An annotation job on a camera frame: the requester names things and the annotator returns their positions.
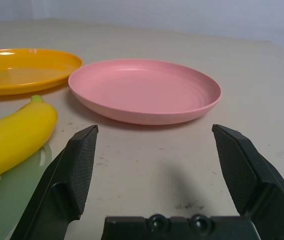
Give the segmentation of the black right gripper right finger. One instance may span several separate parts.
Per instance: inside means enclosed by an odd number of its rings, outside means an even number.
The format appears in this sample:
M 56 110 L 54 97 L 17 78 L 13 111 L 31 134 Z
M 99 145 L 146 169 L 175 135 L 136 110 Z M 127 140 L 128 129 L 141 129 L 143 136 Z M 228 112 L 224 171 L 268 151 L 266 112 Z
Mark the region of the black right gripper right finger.
M 212 132 L 223 178 L 240 216 L 262 240 L 284 240 L 284 179 L 240 132 L 215 124 Z

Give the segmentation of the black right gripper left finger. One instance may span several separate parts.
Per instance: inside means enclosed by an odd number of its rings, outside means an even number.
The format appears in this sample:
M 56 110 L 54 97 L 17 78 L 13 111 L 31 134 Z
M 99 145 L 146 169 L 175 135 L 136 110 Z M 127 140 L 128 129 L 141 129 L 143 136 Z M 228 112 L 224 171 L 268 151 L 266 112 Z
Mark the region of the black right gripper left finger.
M 76 132 L 44 171 L 12 236 L 13 240 L 63 240 L 84 213 L 98 126 Z

